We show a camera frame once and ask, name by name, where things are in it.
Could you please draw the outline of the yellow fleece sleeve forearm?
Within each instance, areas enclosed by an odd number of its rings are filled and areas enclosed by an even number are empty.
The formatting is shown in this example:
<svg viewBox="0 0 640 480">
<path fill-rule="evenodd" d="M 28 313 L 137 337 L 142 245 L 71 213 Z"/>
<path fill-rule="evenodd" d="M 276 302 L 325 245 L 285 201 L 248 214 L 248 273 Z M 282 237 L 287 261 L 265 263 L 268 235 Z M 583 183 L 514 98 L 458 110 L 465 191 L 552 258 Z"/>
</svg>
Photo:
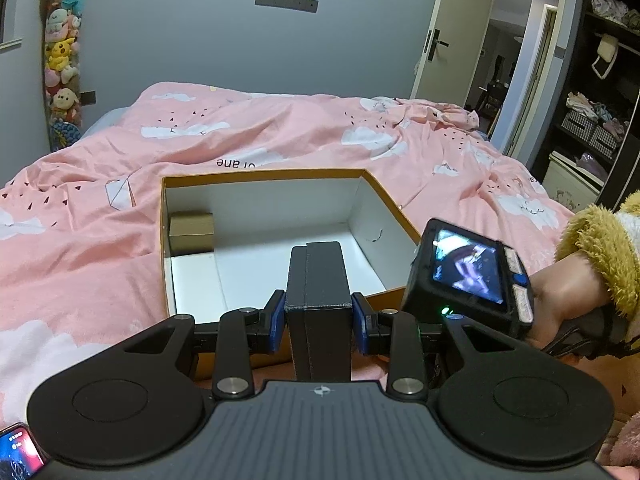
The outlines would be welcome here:
<svg viewBox="0 0 640 480">
<path fill-rule="evenodd" d="M 639 192 L 616 212 L 590 205 L 567 222 L 555 259 L 582 252 L 603 278 L 613 304 L 630 324 L 639 323 Z"/>
</svg>

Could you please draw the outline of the right hand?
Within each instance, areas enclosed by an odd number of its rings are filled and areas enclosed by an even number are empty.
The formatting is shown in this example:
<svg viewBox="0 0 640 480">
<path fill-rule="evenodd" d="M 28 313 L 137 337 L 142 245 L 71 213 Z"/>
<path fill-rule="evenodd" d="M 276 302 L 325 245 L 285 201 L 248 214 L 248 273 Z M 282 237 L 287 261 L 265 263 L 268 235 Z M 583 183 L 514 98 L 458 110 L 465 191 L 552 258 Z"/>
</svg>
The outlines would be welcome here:
<svg viewBox="0 0 640 480">
<path fill-rule="evenodd" d="M 534 322 L 527 341 L 544 348 L 563 322 L 574 320 L 610 302 L 602 275 L 578 250 L 530 278 L 534 293 Z"/>
</svg>

